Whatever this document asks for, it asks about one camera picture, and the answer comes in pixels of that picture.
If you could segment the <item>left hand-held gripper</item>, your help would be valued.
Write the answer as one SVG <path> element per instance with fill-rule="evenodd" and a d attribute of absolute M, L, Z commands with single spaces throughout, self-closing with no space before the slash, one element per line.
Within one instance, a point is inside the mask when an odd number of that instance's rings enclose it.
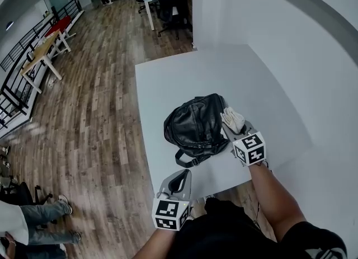
<path fill-rule="evenodd" d="M 191 183 L 189 169 L 177 171 L 163 180 L 153 199 L 152 219 L 157 229 L 179 231 L 189 219 Z"/>

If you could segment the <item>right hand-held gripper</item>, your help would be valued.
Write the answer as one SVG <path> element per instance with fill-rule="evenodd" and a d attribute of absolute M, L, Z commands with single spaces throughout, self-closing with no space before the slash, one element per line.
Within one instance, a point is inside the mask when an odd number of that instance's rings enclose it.
<path fill-rule="evenodd" d="M 249 121 L 244 123 L 243 134 L 233 133 L 225 123 L 222 123 L 222 129 L 232 144 L 231 154 L 242 166 L 251 166 L 266 159 L 266 143 L 263 136 Z"/>

